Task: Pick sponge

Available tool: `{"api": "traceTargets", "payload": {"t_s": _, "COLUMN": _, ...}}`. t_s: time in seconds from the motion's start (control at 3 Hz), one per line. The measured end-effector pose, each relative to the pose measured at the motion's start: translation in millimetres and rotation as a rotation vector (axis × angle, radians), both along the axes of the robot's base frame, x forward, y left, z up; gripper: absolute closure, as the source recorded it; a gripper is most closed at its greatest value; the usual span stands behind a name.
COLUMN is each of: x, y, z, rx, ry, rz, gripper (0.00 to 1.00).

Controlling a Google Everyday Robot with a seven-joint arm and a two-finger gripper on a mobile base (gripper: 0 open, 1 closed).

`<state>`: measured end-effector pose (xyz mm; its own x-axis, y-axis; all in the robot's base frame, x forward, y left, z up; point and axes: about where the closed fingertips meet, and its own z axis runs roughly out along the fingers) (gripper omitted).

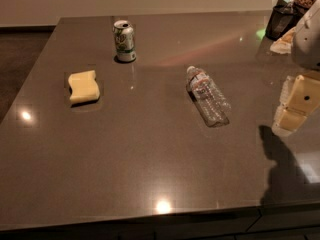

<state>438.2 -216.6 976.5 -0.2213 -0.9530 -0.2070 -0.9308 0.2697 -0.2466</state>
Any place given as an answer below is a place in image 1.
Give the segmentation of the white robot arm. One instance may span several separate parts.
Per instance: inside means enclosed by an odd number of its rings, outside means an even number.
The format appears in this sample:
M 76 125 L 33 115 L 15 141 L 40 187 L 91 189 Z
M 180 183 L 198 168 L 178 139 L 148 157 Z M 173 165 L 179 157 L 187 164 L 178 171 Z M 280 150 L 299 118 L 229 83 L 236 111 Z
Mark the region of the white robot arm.
M 320 0 L 316 0 L 297 25 L 275 41 L 270 50 L 291 54 L 293 62 L 306 69 L 296 77 L 288 76 L 282 86 L 272 131 L 287 137 L 320 107 Z

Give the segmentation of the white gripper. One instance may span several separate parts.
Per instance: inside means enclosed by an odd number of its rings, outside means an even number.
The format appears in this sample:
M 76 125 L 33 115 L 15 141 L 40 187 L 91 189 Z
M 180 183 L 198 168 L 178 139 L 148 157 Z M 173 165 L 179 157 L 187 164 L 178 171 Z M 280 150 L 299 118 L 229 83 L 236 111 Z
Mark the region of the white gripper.
M 286 103 L 290 110 L 305 115 L 312 114 L 320 106 L 320 73 L 311 71 L 296 78 L 288 76 L 283 82 L 279 101 L 281 104 Z M 288 137 L 295 133 L 306 119 L 306 116 L 299 113 L 278 108 L 271 129 L 279 137 Z

